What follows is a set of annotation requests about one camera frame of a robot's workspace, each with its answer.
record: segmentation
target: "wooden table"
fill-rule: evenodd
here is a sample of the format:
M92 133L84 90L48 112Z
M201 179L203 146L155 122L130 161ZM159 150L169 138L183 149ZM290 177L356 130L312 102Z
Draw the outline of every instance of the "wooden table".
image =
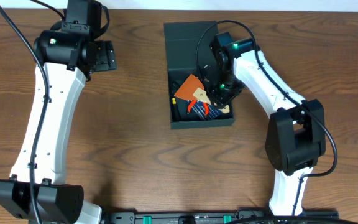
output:
M30 42L58 17L7 10ZM234 100L231 127L170 130L164 22L235 19L249 25L271 66L298 93L324 105L339 151L329 177L310 179L305 208L333 208L358 222L358 13L110 11L103 36L118 70L96 73L78 101L67 182L111 211L263 207L274 169L265 153L268 119L249 91ZM236 39L245 31L219 26ZM0 179L20 151L32 106L35 63L0 16ZM329 144L315 172L332 163ZM0 206L0 223L25 223Z

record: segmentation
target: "open box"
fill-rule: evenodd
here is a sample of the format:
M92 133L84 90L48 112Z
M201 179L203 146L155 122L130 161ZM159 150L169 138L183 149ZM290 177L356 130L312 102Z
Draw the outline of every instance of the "open box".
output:
M188 114L188 102L186 100L177 98L177 108L175 108L172 103L172 83L177 82L181 85L190 74L198 76L195 61L196 46L202 33L214 23L215 21L174 22L164 24L171 129L230 126L234 122L233 107L231 103L229 104L229 113L221 114L216 119L211 120L201 120L196 113ZM202 67L205 65L216 65L215 58L209 47L216 34L218 34L218 28L215 26L205 34L200 43L199 61L200 66ZM179 113L179 119L174 115L175 111Z

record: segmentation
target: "black bracket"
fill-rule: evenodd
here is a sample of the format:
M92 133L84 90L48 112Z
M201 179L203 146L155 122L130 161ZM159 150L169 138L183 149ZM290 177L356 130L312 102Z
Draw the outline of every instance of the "black bracket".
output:
M98 57L94 72L117 69L116 54L111 41L96 41Z
M324 108L318 100L302 105L324 124ZM294 130L293 122L303 125ZM266 153L276 170L292 175L295 171L317 164L326 151L324 131L298 106L278 109L270 115L266 137Z
M14 180L0 180L0 205L16 218L35 219L30 199L30 184ZM84 190L79 185L34 185L42 221L75 223L80 216Z

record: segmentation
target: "red object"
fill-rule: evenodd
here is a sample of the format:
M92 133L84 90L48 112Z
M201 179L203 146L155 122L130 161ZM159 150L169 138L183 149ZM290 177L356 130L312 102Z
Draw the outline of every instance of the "red object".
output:
M197 103L196 100L193 100L189 103L189 105L187 106L187 113L191 112L191 108Z
M207 103L204 103L204 108L205 108L205 116L209 115L209 106Z
M187 113L191 112L191 108L197 103L196 100L193 100L189 103L189 105L187 106ZM204 105L204 109L205 109L205 116L209 115L209 107L207 103L203 103Z

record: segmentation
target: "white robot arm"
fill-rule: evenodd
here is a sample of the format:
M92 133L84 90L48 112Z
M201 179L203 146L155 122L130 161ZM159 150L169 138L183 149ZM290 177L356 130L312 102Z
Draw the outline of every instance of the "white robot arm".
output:
M41 184L49 179L52 185L66 183L67 141L78 97L85 85L86 77L79 69L67 70L67 66L58 63L45 63L44 70L49 80L49 93L52 101L45 114L35 158L35 183ZM22 149L11 169L10 177L17 181L29 182L30 153L41 114L44 85L41 72L35 70L35 95ZM99 224L102 209L98 205L83 201L81 213L76 224Z
M259 59L263 63L266 71L270 76L295 99L297 102L304 98L295 93L273 70L273 68L266 61L263 52L258 51ZM233 71L235 76L242 81L256 97L258 102L264 108L268 117L272 113L277 112L279 108L290 109L295 107L291 101L285 99L284 95L273 85L273 83L261 71L256 62L255 52L248 51L241 54L239 58L234 59ZM275 171L275 182L273 196L269 201L269 207L274 215L292 215L293 206L296 199L299 178L303 174L310 174L312 167L305 167L295 171L292 175L286 175L283 171ZM307 178L304 178L305 183L301 186L298 204L296 205L295 215L302 213L302 197L305 191Z

